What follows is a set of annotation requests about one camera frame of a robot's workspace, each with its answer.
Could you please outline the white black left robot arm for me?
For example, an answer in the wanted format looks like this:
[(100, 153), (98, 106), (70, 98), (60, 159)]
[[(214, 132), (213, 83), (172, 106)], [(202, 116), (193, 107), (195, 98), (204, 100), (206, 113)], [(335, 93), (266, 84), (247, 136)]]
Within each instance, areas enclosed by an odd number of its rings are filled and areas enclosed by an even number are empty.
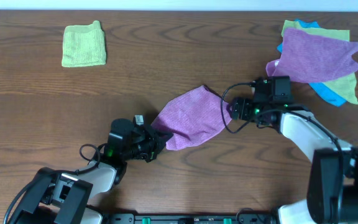
[(106, 143), (95, 146), (87, 166), (74, 170), (41, 168), (13, 199), (4, 223), (112, 223), (112, 215), (88, 204), (95, 195), (119, 184), (129, 160), (151, 162), (172, 138), (144, 122), (116, 119), (111, 123)]

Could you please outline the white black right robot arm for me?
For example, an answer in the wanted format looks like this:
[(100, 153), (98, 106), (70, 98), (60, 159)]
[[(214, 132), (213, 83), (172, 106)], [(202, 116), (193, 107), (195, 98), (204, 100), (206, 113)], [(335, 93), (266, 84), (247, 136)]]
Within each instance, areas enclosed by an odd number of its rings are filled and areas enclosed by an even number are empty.
[(311, 161), (306, 199), (280, 207), (279, 223), (358, 223), (358, 147), (300, 105), (236, 98), (229, 108), (232, 119), (275, 129)]

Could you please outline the purple microfiber cloth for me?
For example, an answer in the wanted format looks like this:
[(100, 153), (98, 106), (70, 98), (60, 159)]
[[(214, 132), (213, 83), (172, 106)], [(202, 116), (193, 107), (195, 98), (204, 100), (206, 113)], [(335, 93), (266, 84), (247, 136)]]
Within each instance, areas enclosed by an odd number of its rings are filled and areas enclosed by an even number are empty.
[(227, 106), (228, 103), (201, 85), (169, 101), (152, 122), (152, 127), (173, 133), (166, 144), (168, 150), (199, 146), (231, 122)]

